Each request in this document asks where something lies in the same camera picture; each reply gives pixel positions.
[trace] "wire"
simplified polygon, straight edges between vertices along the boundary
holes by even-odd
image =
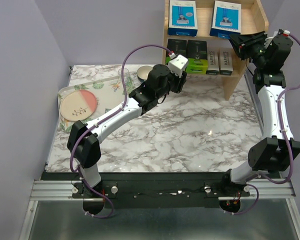
[[[253,72],[249,69],[248,65],[247,65],[247,61],[248,59],[245,61],[245,66],[246,66],[246,69],[248,69],[249,73],[253,76]]]
[[[226,212],[226,213],[229,213],[231,215],[241,215],[241,214],[245,214],[245,213],[249,212],[251,209],[253,209],[255,207],[255,205],[259,201],[259,190],[258,190],[258,188],[255,185],[247,184],[247,186],[250,186],[250,187],[254,188],[255,191],[256,191],[256,199],[255,199],[254,203],[250,207],[248,207],[246,210],[244,210],[244,211],[240,211],[240,212]]]
[[[292,37],[300,46],[300,41],[293,34],[290,34],[290,37]],[[298,86],[294,86],[294,87],[287,87],[278,96],[277,108],[278,108],[278,114],[279,114],[279,123],[280,123],[280,127],[281,127],[282,130],[285,129],[285,123],[284,123],[284,118],[283,118],[283,113],[282,113],[281,98],[287,92],[289,92],[291,90],[297,90],[299,88],[300,88],[300,84]],[[272,182],[274,184],[285,184],[285,183],[289,182],[290,179],[291,179],[291,176],[293,174],[293,171],[294,171],[294,156],[293,156],[293,153],[292,153],[292,148],[290,146],[290,142],[289,142],[287,133],[285,131],[282,131],[282,135],[283,135],[283,138],[285,140],[285,143],[286,143],[286,146],[287,146],[287,149],[288,149],[288,153],[289,153],[290,169],[289,169],[288,176],[283,181],[275,181],[275,180],[273,180],[272,178],[268,177],[267,175],[265,175],[263,173],[259,174],[259,175],[261,175],[262,177],[268,179],[270,182]]]
[[[128,55],[125,57],[125,59],[123,60],[122,67],[121,67],[121,82],[122,82],[123,92],[124,92],[124,101],[123,101],[123,104],[122,104],[122,107],[123,107],[123,108],[126,106],[126,103],[127,103],[127,101],[128,101],[128,92],[127,92],[127,87],[126,87],[125,79],[124,79],[124,69],[125,69],[126,62],[127,62],[128,58],[129,58],[134,52],[136,52],[136,51],[138,51],[138,50],[140,50],[140,49],[143,49],[143,48],[147,48],[147,47],[156,47],[156,48],[160,48],[160,49],[166,50],[166,51],[169,53],[169,55],[172,54],[172,52],[171,52],[168,48],[166,48],[166,47],[164,47],[164,46],[161,46],[161,45],[156,45],[156,44],[147,44],[147,45],[139,46],[139,47],[137,47],[136,49],[134,49],[134,50],[132,50],[131,52],[129,52],[129,54],[128,54]],[[82,140],[89,132],[91,132],[93,129],[95,129],[97,125],[102,124],[103,122],[105,122],[105,121],[111,119],[112,117],[114,117],[115,115],[117,115],[118,113],[120,113],[121,111],[122,111],[122,109],[119,108],[119,109],[118,109],[117,111],[115,111],[114,113],[112,113],[112,114],[110,114],[109,116],[107,116],[107,117],[101,119],[97,124],[93,125],[93,126],[90,127],[89,129],[87,129],[87,130],[86,130],[86,131],[78,138],[78,140],[75,142],[75,144],[74,144],[74,146],[73,146],[73,149],[72,149],[72,151],[71,151],[71,155],[70,155],[70,170],[71,170],[71,172],[73,172],[73,173],[79,172],[79,174],[80,174],[80,176],[81,176],[81,178],[82,178],[83,183],[88,187],[88,189],[90,189],[93,193],[99,195],[100,197],[106,199],[106,200],[110,203],[110,205],[111,205],[112,210],[111,210],[111,212],[110,212],[108,215],[106,215],[106,216],[92,215],[92,214],[90,214],[90,213],[87,212],[88,215],[90,215],[90,216],[92,216],[92,217],[95,217],[95,218],[99,218],[99,219],[104,219],[104,218],[110,217],[110,216],[113,214],[114,209],[115,209],[114,204],[112,203],[112,201],[111,201],[108,197],[106,197],[105,195],[103,195],[103,194],[97,192],[96,190],[94,190],[94,189],[88,184],[88,182],[84,179],[83,175],[82,175],[81,172],[80,172],[80,166],[79,166],[79,165],[77,166],[76,169],[74,169],[73,164],[74,164],[75,152],[76,152],[77,147],[78,147],[79,143],[81,142],[81,140]]]
[[[233,202],[234,203],[238,203],[239,202],[239,200],[240,200],[240,198],[241,198],[241,193],[240,193],[240,191],[238,191],[235,195],[234,195],[234,198],[233,198]]]

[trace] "screw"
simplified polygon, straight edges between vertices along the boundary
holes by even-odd
[[[243,188],[243,191],[245,191],[246,193],[248,193],[248,192],[250,191],[250,187],[249,187],[249,186],[245,186],[245,187]]]
[[[208,194],[211,193],[211,188],[210,187],[205,187],[204,191]]]
[[[76,187],[73,187],[71,191],[73,194],[77,194],[79,192],[79,190]]]
[[[117,186],[113,186],[113,187],[111,188],[111,192],[112,192],[113,194],[116,194],[116,193],[118,192]]]

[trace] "black product box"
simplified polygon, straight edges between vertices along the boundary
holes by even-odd
[[[166,46],[170,51],[174,52],[176,56],[179,54],[187,57],[187,40],[181,40],[181,39],[168,39],[168,45]],[[170,61],[170,57],[168,52],[165,54],[165,64],[167,64]]]
[[[186,53],[189,62],[185,71],[190,74],[206,74],[208,68],[207,42],[188,40]]]
[[[219,49],[219,68],[221,75],[231,75],[234,71],[232,66],[231,48],[220,48]]]
[[[206,70],[207,75],[218,75],[219,74],[219,58],[218,48],[208,47],[208,69]]]

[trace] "white cable clip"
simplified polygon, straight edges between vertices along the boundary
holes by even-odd
[[[290,31],[284,30],[282,35],[288,37],[290,35]]]
[[[176,57],[176,54],[173,51],[171,51],[171,53],[169,54],[169,57],[172,60]]]

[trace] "glass panel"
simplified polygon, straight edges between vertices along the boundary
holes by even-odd
[[[242,205],[249,206],[252,200]],[[118,209],[109,219],[85,216],[82,202],[42,201],[31,240],[297,240],[286,200],[260,200],[247,214],[215,208]]]

